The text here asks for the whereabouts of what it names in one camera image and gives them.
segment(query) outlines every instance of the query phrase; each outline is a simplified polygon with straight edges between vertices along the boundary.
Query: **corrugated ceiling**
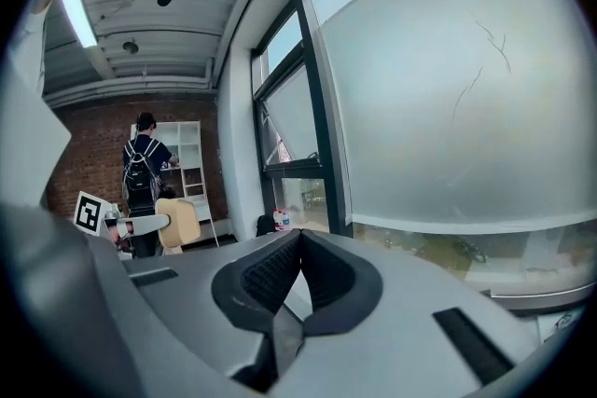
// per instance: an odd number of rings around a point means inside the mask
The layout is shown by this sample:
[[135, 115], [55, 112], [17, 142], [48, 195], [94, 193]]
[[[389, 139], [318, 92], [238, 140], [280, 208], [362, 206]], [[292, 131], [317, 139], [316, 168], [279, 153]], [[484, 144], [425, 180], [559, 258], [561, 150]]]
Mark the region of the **corrugated ceiling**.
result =
[[[117, 77], [205, 76], [236, 0], [84, 0], [99, 45]], [[131, 55], [122, 45], [139, 46]], [[101, 80], [77, 43], [62, 4], [48, 14], [46, 93]]]

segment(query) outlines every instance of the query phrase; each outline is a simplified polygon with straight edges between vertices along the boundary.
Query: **dark blue shirt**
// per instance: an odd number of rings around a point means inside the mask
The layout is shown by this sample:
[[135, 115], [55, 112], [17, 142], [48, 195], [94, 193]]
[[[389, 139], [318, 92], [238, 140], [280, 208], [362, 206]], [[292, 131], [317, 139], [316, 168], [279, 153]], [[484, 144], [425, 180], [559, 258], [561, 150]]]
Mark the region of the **dark blue shirt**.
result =
[[[134, 150], [137, 153], [145, 153], [147, 147], [149, 146], [149, 142], [151, 142], [151, 137], [147, 134], [140, 134], [137, 136], [136, 142], [131, 140]], [[163, 143], [160, 143], [148, 161], [151, 171], [159, 176], [162, 163], [167, 163], [171, 157], [172, 153], [166, 146], [164, 146]], [[122, 148], [122, 160], [124, 162], [124, 169], [126, 170], [127, 166], [129, 165], [129, 155], [124, 147]]]

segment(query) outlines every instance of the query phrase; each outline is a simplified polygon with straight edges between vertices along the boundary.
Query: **backpack strap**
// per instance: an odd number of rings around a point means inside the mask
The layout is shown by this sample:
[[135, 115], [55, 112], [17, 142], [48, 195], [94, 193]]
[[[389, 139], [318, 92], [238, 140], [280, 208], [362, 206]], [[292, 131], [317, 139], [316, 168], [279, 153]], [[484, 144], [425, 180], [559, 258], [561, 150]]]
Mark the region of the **backpack strap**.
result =
[[152, 138], [149, 144], [147, 145], [144, 156], [146, 158], [151, 158], [151, 155], [153, 155], [156, 149], [158, 149], [158, 146], [160, 146], [160, 142]]
[[129, 155], [129, 159], [131, 159], [132, 155], [134, 155], [134, 148], [132, 147], [132, 143], [130, 141], [124, 145], [124, 150], [127, 152], [127, 155]]

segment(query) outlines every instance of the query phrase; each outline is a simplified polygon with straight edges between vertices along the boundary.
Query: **tan foam block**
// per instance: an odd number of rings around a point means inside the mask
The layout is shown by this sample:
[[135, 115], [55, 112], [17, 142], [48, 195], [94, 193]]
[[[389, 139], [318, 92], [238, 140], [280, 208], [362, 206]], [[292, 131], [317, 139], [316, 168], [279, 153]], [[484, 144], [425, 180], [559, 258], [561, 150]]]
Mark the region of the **tan foam block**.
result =
[[158, 199], [156, 214], [168, 214], [170, 225], [160, 229], [161, 245], [172, 249], [189, 244], [201, 235], [201, 228], [192, 202], [181, 199]]

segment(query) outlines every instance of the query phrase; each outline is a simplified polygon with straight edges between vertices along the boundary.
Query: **shelving unit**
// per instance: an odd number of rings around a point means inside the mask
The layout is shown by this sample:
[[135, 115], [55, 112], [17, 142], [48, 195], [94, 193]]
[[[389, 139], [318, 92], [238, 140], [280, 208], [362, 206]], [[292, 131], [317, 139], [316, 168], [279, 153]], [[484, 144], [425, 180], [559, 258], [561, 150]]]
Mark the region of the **shelving unit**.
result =
[[[135, 128], [135, 125], [131, 125], [131, 139], [134, 139]], [[219, 247], [205, 188], [201, 154], [201, 123], [199, 121], [158, 123], [153, 138], [164, 143], [170, 152], [180, 159], [179, 166], [169, 165], [162, 170], [180, 172], [184, 199], [193, 203], [199, 221], [209, 220], [215, 243]]]

